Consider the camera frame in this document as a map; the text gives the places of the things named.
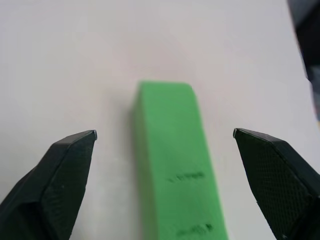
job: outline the foam block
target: foam block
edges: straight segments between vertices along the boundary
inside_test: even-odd
[[[192,88],[142,82],[133,110],[144,240],[227,240]]]

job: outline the dark object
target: dark object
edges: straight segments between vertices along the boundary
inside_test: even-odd
[[[236,128],[251,191],[277,240],[320,239],[320,176],[285,141]]]
[[[68,240],[85,194],[95,130],[54,143],[0,205],[1,240]]]

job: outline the green foam block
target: green foam block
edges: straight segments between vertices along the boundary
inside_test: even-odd
[[[133,110],[144,240],[227,240],[192,88],[142,82]]]

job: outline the green block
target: green block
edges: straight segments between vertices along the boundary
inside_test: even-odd
[[[192,88],[142,82],[134,111],[144,240],[227,240]]]

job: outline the white surface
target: white surface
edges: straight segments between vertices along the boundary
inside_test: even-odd
[[[0,0],[0,199],[55,141],[96,129],[72,240],[140,240],[129,113],[139,79],[198,96],[231,240],[274,239],[236,127],[320,138],[285,0]]]

